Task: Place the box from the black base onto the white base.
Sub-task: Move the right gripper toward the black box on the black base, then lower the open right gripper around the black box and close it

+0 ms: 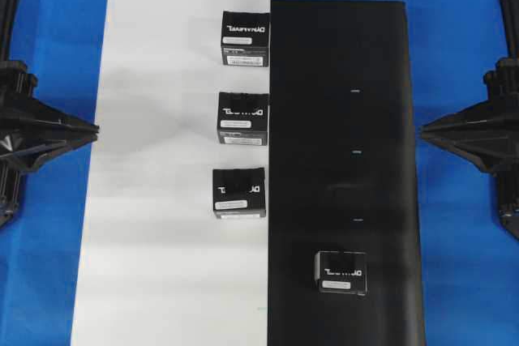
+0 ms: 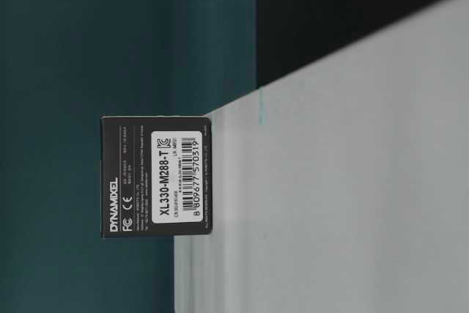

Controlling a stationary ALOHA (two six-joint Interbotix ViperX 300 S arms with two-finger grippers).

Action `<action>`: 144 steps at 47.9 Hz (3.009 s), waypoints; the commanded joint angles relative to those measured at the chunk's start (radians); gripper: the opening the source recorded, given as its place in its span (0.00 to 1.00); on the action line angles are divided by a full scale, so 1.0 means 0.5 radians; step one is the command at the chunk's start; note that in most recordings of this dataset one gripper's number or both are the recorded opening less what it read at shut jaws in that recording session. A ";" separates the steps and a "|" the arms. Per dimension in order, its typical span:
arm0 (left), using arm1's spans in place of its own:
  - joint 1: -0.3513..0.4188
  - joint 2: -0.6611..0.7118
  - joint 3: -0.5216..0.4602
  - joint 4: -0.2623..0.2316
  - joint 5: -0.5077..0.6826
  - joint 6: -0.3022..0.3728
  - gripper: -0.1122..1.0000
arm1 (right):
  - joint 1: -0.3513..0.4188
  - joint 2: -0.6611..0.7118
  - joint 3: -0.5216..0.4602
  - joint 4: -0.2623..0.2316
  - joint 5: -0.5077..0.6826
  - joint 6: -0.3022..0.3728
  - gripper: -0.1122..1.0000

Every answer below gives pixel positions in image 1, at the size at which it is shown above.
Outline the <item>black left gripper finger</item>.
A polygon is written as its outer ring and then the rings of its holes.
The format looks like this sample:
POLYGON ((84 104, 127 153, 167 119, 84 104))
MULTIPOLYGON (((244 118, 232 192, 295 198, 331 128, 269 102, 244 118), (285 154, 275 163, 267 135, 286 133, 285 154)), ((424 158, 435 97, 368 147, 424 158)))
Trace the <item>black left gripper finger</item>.
POLYGON ((34 169, 38 170, 44 164, 50 162, 51 160, 54 160, 68 152, 77 150, 83 146, 89 145, 90 143, 97 141, 97 139, 97 135, 87 135, 80 139, 66 141, 64 144, 60 144, 58 146, 52 146, 51 148, 48 148, 43 152, 38 152, 36 154, 36 159, 34 161, 34 169))
POLYGON ((38 126, 52 130, 73 130, 88 133, 98 133, 100 127, 76 117, 69 113, 64 113, 50 105, 38 102, 38 126))

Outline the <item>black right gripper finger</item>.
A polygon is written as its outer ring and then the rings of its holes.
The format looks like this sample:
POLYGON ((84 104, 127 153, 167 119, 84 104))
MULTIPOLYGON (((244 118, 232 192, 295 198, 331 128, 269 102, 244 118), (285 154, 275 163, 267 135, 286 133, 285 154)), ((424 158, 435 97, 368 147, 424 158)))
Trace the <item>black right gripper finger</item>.
POLYGON ((480 156, 477 156, 473 152, 468 152, 461 147, 455 146, 454 144, 443 140, 443 139, 437 139, 437 138, 431 138, 426 135, 419 135, 419 138, 427 143, 430 143, 446 152, 450 152, 455 156, 459 156, 460 158, 469 161, 472 163, 478 170, 484 170, 485 165, 483 163, 483 160, 480 156))
POLYGON ((448 131, 448 130, 477 130, 482 103, 477 103, 462 109, 456 113, 445 114, 432 122, 421 125, 419 134, 423 132, 448 131))

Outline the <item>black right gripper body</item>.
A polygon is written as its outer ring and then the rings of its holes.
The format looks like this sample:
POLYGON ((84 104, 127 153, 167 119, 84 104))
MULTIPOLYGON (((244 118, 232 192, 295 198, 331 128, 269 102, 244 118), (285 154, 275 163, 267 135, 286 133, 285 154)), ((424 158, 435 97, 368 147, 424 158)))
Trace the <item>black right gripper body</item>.
POLYGON ((518 59, 501 58, 483 82, 487 100, 478 105, 484 122, 476 126, 483 133, 476 166, 484 173, 496 173, 518 162, 518 59))

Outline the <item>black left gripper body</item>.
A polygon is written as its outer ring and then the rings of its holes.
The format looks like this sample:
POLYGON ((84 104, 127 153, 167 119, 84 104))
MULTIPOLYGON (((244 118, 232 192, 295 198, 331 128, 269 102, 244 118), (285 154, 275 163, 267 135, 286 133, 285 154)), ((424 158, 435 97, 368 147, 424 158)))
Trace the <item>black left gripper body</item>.
POLYGON ((53 148, 51 129, 37 121, 43 105, 33 97, 38 79, 21 61, 1 62, 1 160, 34 173, 53 148))

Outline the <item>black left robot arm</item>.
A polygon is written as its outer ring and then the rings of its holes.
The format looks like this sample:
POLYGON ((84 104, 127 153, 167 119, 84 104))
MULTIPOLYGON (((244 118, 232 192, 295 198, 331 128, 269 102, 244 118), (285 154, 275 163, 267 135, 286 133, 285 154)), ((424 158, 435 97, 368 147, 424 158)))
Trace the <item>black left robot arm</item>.
POLYGON ((19 0, 1 0, 1 225, 19 210, 23 176, 97 141, 100 127, 34 97, 38 78, 10 60, 19 0))

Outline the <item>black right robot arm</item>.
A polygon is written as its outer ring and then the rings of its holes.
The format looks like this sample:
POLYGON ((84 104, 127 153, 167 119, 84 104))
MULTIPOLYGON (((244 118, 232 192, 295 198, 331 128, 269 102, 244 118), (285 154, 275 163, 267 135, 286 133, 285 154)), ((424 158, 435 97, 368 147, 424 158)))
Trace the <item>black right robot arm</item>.
POLYGON ((518 237, 518 0, 500 0, 508 56, 483 76, 487 99, 422 126, 426 142, 495 178, 501 226, 518 237))

